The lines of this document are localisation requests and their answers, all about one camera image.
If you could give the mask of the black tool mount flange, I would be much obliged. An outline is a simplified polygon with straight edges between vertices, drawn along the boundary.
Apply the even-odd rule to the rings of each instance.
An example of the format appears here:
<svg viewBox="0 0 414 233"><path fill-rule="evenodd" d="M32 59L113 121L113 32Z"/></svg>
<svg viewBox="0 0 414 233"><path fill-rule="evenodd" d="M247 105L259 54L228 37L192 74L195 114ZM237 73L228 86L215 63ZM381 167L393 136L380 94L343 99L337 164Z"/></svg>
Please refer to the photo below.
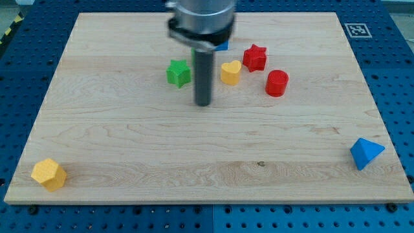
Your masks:
<svg viewBox="0 0 414 233"><path fill-rule="evenodd" d="M234 18L224 28L209 34L196 34L178 27L178 23L175 17L167 21L168 36L183 45L202 50L214 50L217 46L228 41L234 30Z"/></svg>

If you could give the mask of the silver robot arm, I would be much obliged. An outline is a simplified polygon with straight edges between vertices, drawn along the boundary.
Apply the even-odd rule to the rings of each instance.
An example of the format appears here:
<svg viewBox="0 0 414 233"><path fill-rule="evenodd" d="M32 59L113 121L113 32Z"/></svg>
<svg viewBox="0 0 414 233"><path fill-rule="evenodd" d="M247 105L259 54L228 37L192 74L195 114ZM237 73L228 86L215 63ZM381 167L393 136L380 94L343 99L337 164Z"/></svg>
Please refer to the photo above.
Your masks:
<svg viewBox="0 0 414 233"><path fill-rule="evenodd" d="M235 22L236 0L173 0L168 36L193 49L194 99L198 106L212 101L215 49L228 41Z"/></svg>

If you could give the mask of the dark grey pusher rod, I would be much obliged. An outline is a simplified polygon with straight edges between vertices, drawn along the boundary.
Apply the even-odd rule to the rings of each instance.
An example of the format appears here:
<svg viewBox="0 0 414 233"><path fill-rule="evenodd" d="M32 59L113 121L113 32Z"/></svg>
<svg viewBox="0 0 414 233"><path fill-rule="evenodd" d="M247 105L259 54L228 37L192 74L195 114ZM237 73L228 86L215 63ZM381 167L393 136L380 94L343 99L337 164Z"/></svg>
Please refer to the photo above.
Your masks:
<svg viewBox="0 0 414 233"><path fill-rule="evenodd" d="M214 53L194 50L194 92L195 103L207 106L212 98Z"/></svg>

